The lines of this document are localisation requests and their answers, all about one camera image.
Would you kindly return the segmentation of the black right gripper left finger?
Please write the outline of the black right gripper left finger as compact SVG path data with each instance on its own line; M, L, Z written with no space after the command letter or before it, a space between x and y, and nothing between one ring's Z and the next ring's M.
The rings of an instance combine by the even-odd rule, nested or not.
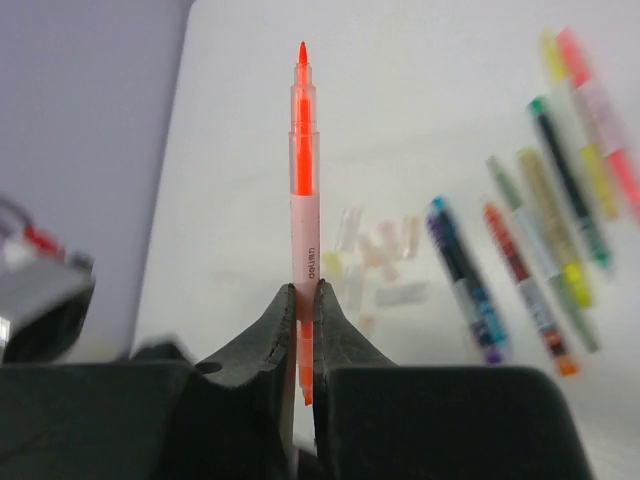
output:
M5 479L286 479L295 293L192 363L175 344L1 371Z

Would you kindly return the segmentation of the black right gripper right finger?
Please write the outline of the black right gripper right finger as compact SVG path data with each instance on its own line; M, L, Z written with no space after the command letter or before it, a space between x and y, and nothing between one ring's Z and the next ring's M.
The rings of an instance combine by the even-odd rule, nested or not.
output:
M313 415L329 479L589 479L567 402L528 367L399 366L314 299Z

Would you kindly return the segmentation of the blue green pen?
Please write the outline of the blue green pen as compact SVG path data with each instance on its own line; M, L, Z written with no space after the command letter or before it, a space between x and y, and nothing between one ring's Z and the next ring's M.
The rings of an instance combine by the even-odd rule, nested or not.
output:
M473 298L479 303L479 310L486 322L493 340L500 351L508 346L508 334L500 316L496 302L492 298L486 282L478 271L469 249L463 241L454 215L442 196L435 197L430 203L429 213L435 212L444 228L445 239L453 247L454 256L462 264L467 274L469 288Z

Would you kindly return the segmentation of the red pen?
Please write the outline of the red pen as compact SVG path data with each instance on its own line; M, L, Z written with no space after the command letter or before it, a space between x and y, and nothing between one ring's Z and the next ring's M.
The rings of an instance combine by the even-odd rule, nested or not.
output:
M612 167L623 197L639 221L639 168L627 149L619 117L573 31L564 28L556 36L556 42L581 107L586 110L600 153Z
M310 405L313 402L314 296L320 280L320 188L316 88L305 43L299 46L290 92L290 208L298 322L297 367L303 401Z

